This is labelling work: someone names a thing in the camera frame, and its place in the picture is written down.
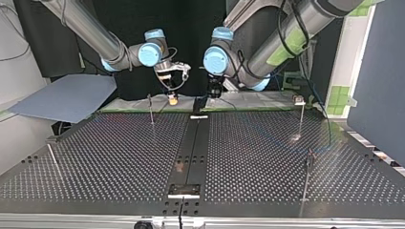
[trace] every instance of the optical breadboard table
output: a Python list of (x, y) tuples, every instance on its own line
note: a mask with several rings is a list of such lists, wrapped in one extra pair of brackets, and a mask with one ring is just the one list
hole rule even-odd
[(405, 219), (405, 178), (318, 112), (302, 126), (299, 111), (207, 116), (93, 115), (0, 176), (0, 221)]

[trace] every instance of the white panel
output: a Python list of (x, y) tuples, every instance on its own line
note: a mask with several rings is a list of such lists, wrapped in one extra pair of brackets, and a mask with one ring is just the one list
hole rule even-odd
[[(373, 21), (374, 10), (375, 6), (371, 7), (368, 16), (347, 16), (345, 18), (330, 78), (326, 107), (328, 107), (332, 86), (350, 87), (349, 96), (353, 95)], [(342, 115), (329, 115), (329, 117), (347, 118), (349, 110), (350, 107), (347, 106)]]

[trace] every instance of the perforated metal surface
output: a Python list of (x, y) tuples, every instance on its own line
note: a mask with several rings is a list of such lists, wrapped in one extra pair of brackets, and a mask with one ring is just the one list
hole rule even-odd
[(305, 158), (316, 154), (308, 203), (403, 204), (405, 179), (337, 126), (306, 112), (212, 114), (204, 200), (208, 203), (295, 204), (305, 184)]
[(187, 114), (99, 114), (0, 188), (0, 198), (156, 202), (187, 125)]

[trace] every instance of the black backdrop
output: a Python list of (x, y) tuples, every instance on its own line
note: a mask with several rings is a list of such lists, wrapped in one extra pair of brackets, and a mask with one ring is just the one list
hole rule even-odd
[[(144, 42), (145, 31), (164, 30), (169, 47), (179, 52), (176, 60), (188, 63), (192, 70), (180, 94), (203, 95), (207, 77), (203, 53), (209, 46), (212, 30), (225, 16), (225, 1), (202, 0), (96, 0), (93, 1), (100, 22), (127, 46)], [(118, 96), (125, 100), (161, 94), (160, 83), (151, 68), (135, 68), (116, 76)]]
[[(212, 30), (224, 21), (226, 10), (236, 0), (81, 0), (107, 30), (115, 33), (131, 46), (144, 42), (144, 32), (161, 28), (168, 45), (176, 47), (176, 60), (192, 67), (189, 80), (179, 90), (180, 94), (203, 95), (207, 88), (207, 73), (200, 70), (203, 53), (209, 46)], [(48, 11), (40, 2), (14, 0), (24, 33), (43, 77), (52, 80), (68, 73), (100, 73), (102, 66), (98, 54)], [(276, 9), (257, 11), (235, 33), (232, 49), (241, 49), (249, 58), (276, 29)], [(325, 99), (329, 85), (342, 20), (330, 23), (318, 35), (311, 80)], [(80, 68), (78, 52), (85, 57), (86, 68)], [(286, 71), (297, 71), (297, 61), (292, 61)], [(134, 68), (115, 76), (117, 93), (125, 100), (145, 98), (148, 94), (161, 94), (162, 88), (150, 68)], [(278, 90), (275, 80), (266, 90)], [(304, 88), (301, 94), (309, 95)]]

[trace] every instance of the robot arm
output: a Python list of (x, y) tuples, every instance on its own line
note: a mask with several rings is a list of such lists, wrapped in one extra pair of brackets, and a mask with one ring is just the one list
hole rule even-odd
[(156, 29), (145, 33), (145, 43), (127, 48), (115, 35), (107, 31), (80, 3), (80, 0), (40, 0), (51, 12), (61, 18), (72, 31), (89, 44), (101, 57), (107, 71), (115, 72), (132, 67), (154, 67), (157, 75), (165, 73), (163, 86), (169, 92), (172, 71), (183, 71), (183, 82), (188, 78), (190, 66), (172, 62), (163, 30)]
[[(298, 4), (297, 13), (302, 18), (309, 38), (312, 38), (334, 18), (349, 14), (362, 2), (363, 0), (304, 0)], [(234, 10), (240, 11), (240, 13), (232, 11), (229, 15), (238, 15), (241, 18), (244, 13), (252, 14), (251, 10), (242, 9), (238, 5)], [(230, 25), (230, 28), (237, 29), (241, 25), (241, 23), (230, 23), (231, 21), (229, 18), (225, 20), (225, 23)], [(301, 30), (294, 13), (291, 13), (285, 19), (280, 31), (283, 33), (284, 41), (293, 53), (298, 55), (304, 50), (303, 46), (307, 38)], [(240, 83), (255, 91), (263, 90), (271, 77), (271, 73), (288, 58), (293, 57), (285, 49), (285, 45), (277, 31), (264, 42), (250, 60), (241, 59), (237, 53), (230, 49), (232, 40), (233, 31), (231, 29), (226, 27), (216, 28), (212, 33), (211, 46), (204, 55), (204, 67), (213, 75), (237, 76)]]

